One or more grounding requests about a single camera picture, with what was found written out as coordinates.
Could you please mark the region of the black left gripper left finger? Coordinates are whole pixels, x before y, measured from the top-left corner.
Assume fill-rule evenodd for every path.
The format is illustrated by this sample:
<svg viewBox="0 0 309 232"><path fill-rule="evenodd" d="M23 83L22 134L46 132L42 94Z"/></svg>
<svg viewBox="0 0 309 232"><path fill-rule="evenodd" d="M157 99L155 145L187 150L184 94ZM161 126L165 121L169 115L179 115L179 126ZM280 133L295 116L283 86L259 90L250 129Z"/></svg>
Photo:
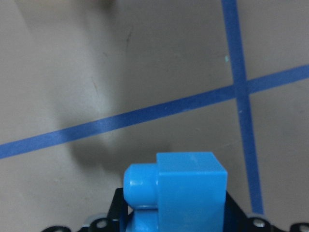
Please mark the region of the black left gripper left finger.
<svg viewBox="0 0 309 232"><path fill-rule="evenodd" d="M107 218L109 220L131 220L132 213L128 211L128 204L124 199L123 188L117 188L115 190Z"/></svg>

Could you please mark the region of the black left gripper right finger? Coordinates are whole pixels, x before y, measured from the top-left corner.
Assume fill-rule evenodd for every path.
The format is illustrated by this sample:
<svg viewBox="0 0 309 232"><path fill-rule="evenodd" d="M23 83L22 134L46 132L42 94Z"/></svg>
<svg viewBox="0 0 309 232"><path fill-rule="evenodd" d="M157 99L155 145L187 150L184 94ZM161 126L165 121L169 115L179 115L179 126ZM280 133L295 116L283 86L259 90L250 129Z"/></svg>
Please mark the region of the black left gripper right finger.
<svg viewBox="0 0 309 232"><path fill-rule="evenodd" d="M224 232L246 232L248 217L231 197L226 193L224 212Z"/></svg>

